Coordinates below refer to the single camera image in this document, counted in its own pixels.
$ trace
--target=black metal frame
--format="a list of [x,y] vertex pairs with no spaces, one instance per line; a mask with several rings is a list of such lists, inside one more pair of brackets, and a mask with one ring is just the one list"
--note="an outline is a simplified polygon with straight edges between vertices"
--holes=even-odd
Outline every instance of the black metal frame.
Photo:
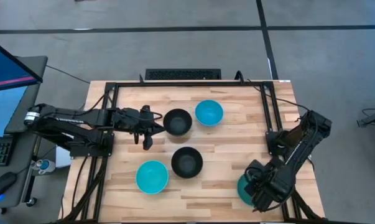
[[[116,107],[116,102],[118,99],[119,95],[119,89],[122,87],[160,87],[160,86],[252,86],[252,87],[259,87],[260,92],[261,92],[261,98],[262,98],[262,104],[263,104],[263,109],[264,109],[264,118],[266,120],[267,124],[267,131],[273,131],[272,127],[272,120],[270,116],[270,111],[269,111],[269,105],[267,102],[267,96],[266,96],[266,88],[269,89],[270,91],[270,96],[272,100],[272,106],[274,109],[274,116],[275,116],[275,122],[277,124],[277,129],[281,130],[282,125],[281,125],[281,117],[279,113],[279,107],[277,105],[277,100],[275,97],[275,91],[274,91],[274,84],[272,81],[264,81],[264,82],[245,82],[243,75],[241,72],[237,72],[235,80],[239,81],[230,81],[230,82],[216,82],[216,81],[208,81],[208,82],[133,82],[133,83],[107,83],[106,87],[104,89],[105,93],[108,93],[110,90],[113,90],[113,103],[111,105],[112,108]],[[109,96],[107,94],[104,94],[103,98],[103,103],[102,103],[102,108],[107,108],[108,105],[108,99]],[[108,158],[104,157],[102,158],[101,164],[104,165],[105,167],[107,166],[107,161]],[[91,165],[90,165],[90,171],[89,171],[89,176],[88,176],[88,183],[87,186],[91,185],[94,176],[95,176],[95,170],[96,170],[96,165],[98,162],[97,157],[92,157]],[[96,200],[95,200],[95,209],[93,211],[93,219],[98,220],[99,219],[99,214],[100,214],[100,206],[101,206],[101,198],[103,196],[103,186],[104,186],[104,179],[100,181],[98,184],[98,190],[96,194]],[[81,219],[86,220],[87,219],[87,214],[88,214],[88,207],[89,207],[89,201],[85,204],[83,210],[82,210],[82,215]],[[289,211],[287,206],[284,204],[282,206],[282,214],[284,220],[289,219]]]

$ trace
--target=wood grain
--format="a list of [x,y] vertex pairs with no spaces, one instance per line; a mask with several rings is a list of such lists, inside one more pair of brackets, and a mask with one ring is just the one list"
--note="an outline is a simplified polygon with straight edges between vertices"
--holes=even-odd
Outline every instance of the wood grain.
[[[278,98],[295,102],[290,82],[274,82]],[[104,81],[91,82],[85,108],[90,108],[104,92]],[[201,100],[221,103],[225,112],[216,127],[200,125],[194,109]],[[271,100],[269,109],[274,121]],[[128,133],[116,133],[113,155],[108,160],[100,222],[257,222],[282,221],[280,209],[252,213],[239,199],[236,183],[253,160],[265,164],[270,156],[264,140],[267,130],[260,93],[252,87],[133,87],[120,88],[117,106],[141,108],[166,114],[174,108],[187,110],[193,118],[191,130],[182,137],[167,133],[154,136],[154,145],[144,151]],[[293,128],[299,117],[296,106],[278,102],[283,127]],[[172,154],[183,146],[198,149],[204,160],[202,171],[192,179],[176,176],[170,166]],[[65,214],[71,209],[76,175],[83,158],[73,160],[64,194]],[[137,168],[147,160],[163,162],[169,182],[157,195],[146,195],[135,184]],[[85,191],[90,159],[78,184],[76,202]],[[305,163],[297,174],[297,190],[314,212],[324,216],[313,169]],[[90,203],[88,217],[93,216]]]

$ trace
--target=bowl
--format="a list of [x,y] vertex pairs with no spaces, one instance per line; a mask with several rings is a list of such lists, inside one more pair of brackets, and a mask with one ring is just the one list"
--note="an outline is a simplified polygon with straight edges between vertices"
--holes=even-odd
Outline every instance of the bowl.
[[204,100],[195,108],[195,116],[202,125],[215,126],[223,118],[223,109],[216,101]]
[[253,207],[251,196],[244,190],[244,188],[248,185],[247,180],[245,179],[244,175],[242,175],[238,182],[237,182],[237,192],[238,196],[241,198],[243,202],[247,205]]
[[173,109],[164,116],[164,128],[173,136],[186,134],[192,124],[192,117],[183,109]]
[[168,170],[159,161],[147,161],[136,172],[136,185],[146,194],[157,194],[168,184]]
[[192,147],[178,149],[171,160],[175,174],[183,178],[192,178],[200,173],[203,166],[201,154]]

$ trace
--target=black bowl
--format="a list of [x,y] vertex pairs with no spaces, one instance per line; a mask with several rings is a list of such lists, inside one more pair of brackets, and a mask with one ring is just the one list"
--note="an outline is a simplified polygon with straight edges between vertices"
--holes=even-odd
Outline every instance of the black bowl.
[[183,178],[192,178],[200,173],[203,165],[201,154],[192,147],[178,149],[172,156],[172,169]]
[[192,117],[187,111],[182,109],[173,109],[164,116],[164,128],[173,136],[186,134],[192,124]]

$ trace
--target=desk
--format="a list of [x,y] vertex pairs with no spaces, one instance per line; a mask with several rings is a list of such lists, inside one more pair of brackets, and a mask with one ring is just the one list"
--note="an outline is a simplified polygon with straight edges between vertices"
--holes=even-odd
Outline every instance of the desk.
[[[47,62],[46,56],[20,57],[18,59],[39,76],[42,77],[44,75]],[[39,86],[40,85],[31,85],[27,87],[12,119],[6,127],[6,133],[17,133],[17,141],[9,165],[0,167],[0,176],[6,172],[19,172],[23,168],[26,168],[31,162],[34,149],[37,149],[37,136],[31,133],[20,132],[25,128],[23,124],[25,114],[27,113],[27,108],[34,105]],[[28,184],[26,184],[26,180],[29,180],[30,177],[29,170],[25,170],[17,175],[16,183],[12,185],[12,187],[6,191],[3,198],[0,199],[0,208],[18,205],[23,193],[27,200],[29,199],[30,189],[28,186],[32,186],[29,184],[29,181]]]
[[[106,82],[91,82],[85,108],[90,108],[104,93]],[[295,101],[291,82],[274,81],[276,97]],[[216,127],[200,125],[194,116],[195,106],[212,99],[224,109],[222,122]],[[271,100],[268,101],[272,111]],[[182,137],[166,132],[153,137],[154,145],[142,149],[141,141],[133,143],[128,133],[115,133],[113,155],[108,159],[101,201],[99,222],[258,222],[282,221],[281,209],[266,213],[252,213],[252,208],[239,199],[236,183],[244,169],[257,159],[266,164],[270,160],[264,133],[267,130],[261,94],[251,86],[168,86],[122,87],[117,106],[141,108],[166,114],[174,108],[187,110],[193,118],[191,130]],[[299,117],[294,105],[279,101],[283,127],[291,129]],[[170,166],[173,152],[182,146],[198,149],[204,165],[197,177],[181,179]],[[169,182],[158,195],[145,195],[135,184],[137,168],[147,160],[163,162],[169,170]],[[64,193],[64,212],[71,209],[73,189],[83,158],[74,159]],[[85,191],[90,158],[78,183],[76,200]],[[297,174],[296,188],[315,213],[324,216],[312,166],[305,163]],[[90,203],[88,218],[93,215]],[[293,216],[289,205],[290,216]]]

